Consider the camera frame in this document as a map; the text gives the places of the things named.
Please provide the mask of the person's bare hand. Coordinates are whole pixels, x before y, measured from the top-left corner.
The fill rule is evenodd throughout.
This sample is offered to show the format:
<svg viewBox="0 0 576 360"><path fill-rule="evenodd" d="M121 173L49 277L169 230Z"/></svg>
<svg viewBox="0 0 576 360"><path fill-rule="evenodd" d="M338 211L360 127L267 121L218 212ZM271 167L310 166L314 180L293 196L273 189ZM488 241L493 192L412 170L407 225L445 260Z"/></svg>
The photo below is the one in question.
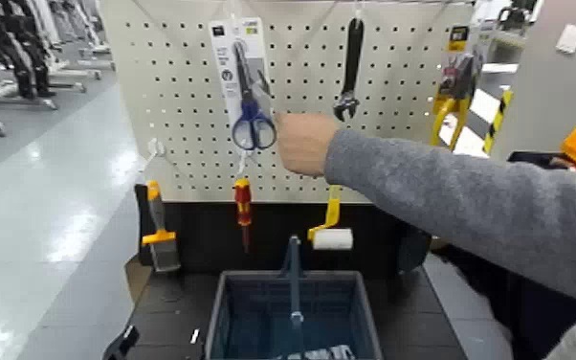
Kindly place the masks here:
<svg viewBox="0 0 576 360"><path fill-rule="evenodd" d="M324 174L328 147L339 129L322 114L278 113L277 148L282 165L297 174L319 177Z"/></svg>

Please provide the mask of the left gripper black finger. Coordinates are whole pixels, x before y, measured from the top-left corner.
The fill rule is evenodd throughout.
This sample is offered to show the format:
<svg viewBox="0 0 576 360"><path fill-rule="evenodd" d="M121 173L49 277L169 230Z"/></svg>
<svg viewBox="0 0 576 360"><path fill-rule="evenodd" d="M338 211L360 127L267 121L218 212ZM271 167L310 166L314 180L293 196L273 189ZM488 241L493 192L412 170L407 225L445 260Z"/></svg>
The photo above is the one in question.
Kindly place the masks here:
<svg viewBox="0 0 576 360"><path fill-rule="evenodd" d="M140 339L140 332L133 325L122 331L105 349L102 360L126 360L127 354Z"/></svg>

